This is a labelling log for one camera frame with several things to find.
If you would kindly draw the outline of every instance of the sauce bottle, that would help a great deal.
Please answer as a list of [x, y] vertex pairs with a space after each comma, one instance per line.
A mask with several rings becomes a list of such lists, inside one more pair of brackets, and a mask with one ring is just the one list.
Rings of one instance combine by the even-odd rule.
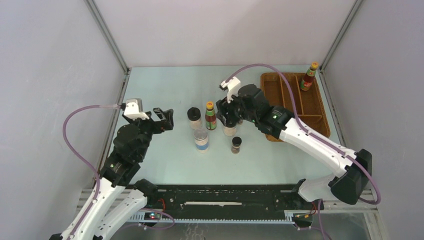
[[315, 73], [317, 72], [317, 68], [319, 66], [319, 63], [314, 61], [309, 69], [306, 71], [305, 75], [302, 78], [302, 81], [300, 82], [300, 89], [303, 91], [308, 91], [311, 87], [312, 83], [315, 79]]
[[214, 130], [217, 128], [217, 115], [215, 114], [214, 103], [208, 101], [206, 103], [206, 114], [204, 116], [206, 120], [206, 128], [208, 130]]

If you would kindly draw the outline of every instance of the cable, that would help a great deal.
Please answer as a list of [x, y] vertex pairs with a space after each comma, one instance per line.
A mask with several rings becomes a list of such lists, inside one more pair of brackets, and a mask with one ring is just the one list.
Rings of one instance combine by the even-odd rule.
[[165, 209], [167, 209], [167, 206], [165, 205], [165, 200], [163, 198], [159, 198], [159, 200], [157, 201], [162, 202], [162, 205], [163, 205], [162, 212], [165, 211]]
[[166, 212], [158, 211], [158, 210], [151, 209], [151, 208], [142, 208], [142, 209], [140, 209], [140, 211], [155, 212], [155, 213], [157, 213], [157, 214], [165, 215], [165, 216], [167, 216], [169, 219], [171, 219], [172, 223], [171, 223], [171, 225], [169, 225], [169, 226], [164, 226], [164, 227], [152, 227], [152, 226], [146, 226], [146, 225], [144, 225], [144, 224], [142, 224], [142, 223], [140, 223], [140, 222], [139, 222], [139, 223], [133, 223], [133, 224], [129, 224], [129, 225], [123, 226], [123, 227], [121, 227], [121, 228], [120, 228], [118, 231], [116, 231], [116, 232], [122, 231], [122, 230], [127, 229], [127, 228], [132, 228], [132, 227], [143, 227], [143, 228], [154, 229], [154, 230], [166, 230], [166, 229], [170, 229], [170, 228], [172, 228], [172, 227], [175, 225], [175, 219], [174, 219], [171, 215], [169, 215], [168, 213], [166, 213]]
[[[243, 70], [246, 70], [246, 69], [249, 69], [249, 68], [252, 68], [252, 67], [265, 67], [265, 68], [269, 68], [269, 69], [271, 69], [271, 70], [273, 70], [274, 72], [276, 72], [280, 77], [281, 77], [281, 79], [283, 79], [284, 80], [284, 83], [285, 83], [285, 85], [287, 86], [287, 89], [288, 89], [288, 94], [290, 95], [290, 100], [291, 100], [291, 105], [292, 105], [292, 107], [293, 107], [293, 113], [294, 113], [294, 118], [296, 119], [296, 122], [297, 122], [297, 124], [300, 126], [300, 128], [305, 132], [305, 133], [308, 133], [308, 130], [306, 129], [306, 127], [302, 124], [302, 122], [301, 122], [301, 119], [299, 118], [299, 115], [298, 115], [298, 111], [297, 111], [297, 109], [296, 109], [296, 103], [295, 103], [295, 98], [294, 98], [294, 96], [293, 96], [293, 91], [292, 91], [292, 88], [290, 87], [290, 85], [289, 85], [289, 81], [287, 80], [287, 78], [281, 73], [281, 71], [279, 71], [277, 68], [275, 68], [275, 67], [273, 67], [273, 66], [271, 66], [271, 65], [268, 65], [268, 64], [263, 64], [263, 63], [255, 63], [255, 64], [250, 64], [250, 65], [247, 65], [247, 66], [244, 66], [244, 67], [242, 67], [242, 68], [240, 68], [239, 70], [237, 70], [237, 71], [235, 71], [227, 80], [225, 80], [225, 82], [226, 83], [228, 83], [228, 81], [230, 81], [234, 76], [236, 76], [238, 73], [240, 73], [241, 71], [243, 71]], [[320, 141], [321, 143], [323, 143], [324, 145], [326, 145], [326, 146], [328, 146], [329, 148], [331, 148], [331, 149], [333, 149], [334, 151], [336, 151], [337, 153], [339, 153], [339, 154], [341, 154], [342, 156], [346, 156], [347, 154], [346, 154], [346, 152], [344, 152], [344, 151], [342, 151], [341, 149], [339, 149], [338, 147], [336, 147], [336, 146], [333, 146], [331, 143], [329, 143], [329, 142], [327, 142], [325, 139], [323, 139], [323, 138], [321, 138], [320, 136], [318, 136], [318, 135], [316, 135], [316, 134], [314, 134], [314, 133], [309, 133], [309, 135], [310, 136], [312, 136], [313, 138], [315, 138], [316, 140], [318, 140], [318, 141]], [[347, 159], [349, 159], [350, 161], [352, 161], [352, 163], [354, 163], [362, 172], [363, 172], [363, 174], [368, 178], [368, 180], [369, 180], [369, 182], [371, 183], [371, 185], [372, 185], [372, 187], [374, 188], [374, 190], [375, 190], [375, 194], [376, 194], [376, 197], [377, 197], [377, 200], [375, 200], [375, 201], [369, 201], [369, 200], [366, 200], [366, 199], [363, 199], [363, 198], [359, 198], [361, 201], [363, 201], [364, 203], [367, 203], [367, 204], [373, 204], [373, 205], [377, 205], [377, 204], [379, 204], [380, 202], [381, 202], [381, 200], [382, 200], [382, 197], [381, 197], [381, 193], [380, 193], [380, 190], [379, 190], [379, 188], [377, 187], [377, 183], [374, 181], [374, 179], [371, 177], [371, 175], [368, 173], [368, 171], [358, 162], [358, 161], [356, 161], [353, 157], [351, 157], [350, 155], [347, 155]], [[324, 228], [323, 228], [323, 224], [322, 224], [322, 222], [321, 222], [321, 214], [320, 214], [320, 208], [321, 208], [321, 202], [322, 202], [322, 199], [320, 199], [319, 201], [318, 201], [318, 207], [317, 207], [317, 210], [318, 210], [318, 220], [319, 220], [319, 229], [320, 229], [320, 231], [321, 231], [321, 233], [322, 233], [322, 237], [324, 238], [324, 239], [326, 239], [325, 238], [325, 235], [326, 235], [326, 233], [324, 232]]]
[[315, 205], [314, 202], [311, 202], [311, 203], [313, 205], [313, 209], [312, 209], [313, 210], [313, 213], [312, 213], [312, 210], [311, 210], [309, 214], [315, 215], [317, 213], [317, 206]]
[[[71, 112], [71, 114], [69, 114], [65, 121], [63, 122], [63, 127], [62, 127], [62, 134], [63, 134], [63, 139], [65, 140], [66, 145], [69, 147], [69, 149], [83, 162], [85, 163], [90, 170], [94, 173], [95, 175], [95, 192], [94, 192], [94, 196], [93, 196], [93, 201], [97, 200], [97, 196], [99, 195], [99, 190], [100, 190], [100, 176], [97, 173], [97, 170], [95, 169], [95, 167], [89, 163], [83, 156], [81, 156], [81, 154], [79, 154], [77, 152], [77, 150], [75, 150], [75, 148], [71, 145], [71, 143], [68, 140], [67, 137], [67, 125], [69, 122], [69, 119], [72, 118], [72, 116], [74, 116], [75, 114], [87, 110], [87, 109], [96, 109], [96, 108], [104, 108], [104, 109], [119, 109], [120, 106], [117, 104], [113, 104], [113, 105], [90, 105], [90, 106], [85, 106], [85, 107], [81, 107], [73, 112]], [[81, 217], [79, 218], [79, 220], [76, 222], [75, 226], [73, 227], [72, 231], [70, 231], [67, 240], [71, 239], [71, 235], [74, 235], [75, 232], [77, 231], [78, 227], [81, 225], [81, 223], [83, 222], [84, 218], [87, 216], [87, 214], [89, 213], [90, 209], [93, 207], [93, 201], [90, 202], [90, 204], [88, 205], [87, 209], [84, 211], [84, 213], [81, 215]]]

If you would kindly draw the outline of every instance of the jar label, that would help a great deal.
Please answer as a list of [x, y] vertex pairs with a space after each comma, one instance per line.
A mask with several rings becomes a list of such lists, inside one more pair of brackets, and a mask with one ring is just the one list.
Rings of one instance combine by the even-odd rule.
[[206, 122], [206, 128], [209, 130], [214, 130], [217, 128], [217, 120], [215, 121], [207, 121]]
[[197, 145], [196, 148], [199, 150], [206, 150], [209, 147], [209, 142], [207, 142], [205, 145]]

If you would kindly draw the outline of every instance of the white wall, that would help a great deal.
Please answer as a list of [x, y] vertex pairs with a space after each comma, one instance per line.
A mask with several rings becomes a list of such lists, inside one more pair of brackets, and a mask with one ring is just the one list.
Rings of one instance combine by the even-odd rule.
[[[83, 0], [0, 1], [0, 239], [46, 240], [93, 174], [67, 148], [73, 110], [115, 103], [123, 72]], [[111, 110], [79, 113], [69, 140], [99, 160]]]
[[373, 154], [390, 238], [423, 239], [424, 1], [365, 1], [326, 72], [350, 147]]
[[322, 61], [355, 0], [98, 0], [130, 67]]

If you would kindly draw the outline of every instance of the wooden tray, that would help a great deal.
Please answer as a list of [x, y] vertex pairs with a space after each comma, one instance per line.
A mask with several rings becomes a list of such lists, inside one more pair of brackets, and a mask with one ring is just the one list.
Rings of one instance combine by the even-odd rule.
[[[299, 88], [299, 82], [305, 73], [284, 72], [283, 74], [293, 91], [294, 102], [296, 103], [296, 110], [300, 119], [309, 127], [328, 138], [330, 136], [330, 127], [324, 111], [317, 79], [313, 80], [313, 84], [308, 91], [303, 91]], [[262, 74], [260, 76], [260, 89], [262, 89], [271, 106], [283, 106], [293, 112], [289, 89], [278, 73], [267, 72]], [[266, 135], [266, 139], [271, 142], [282, 142], [270, 135]]]

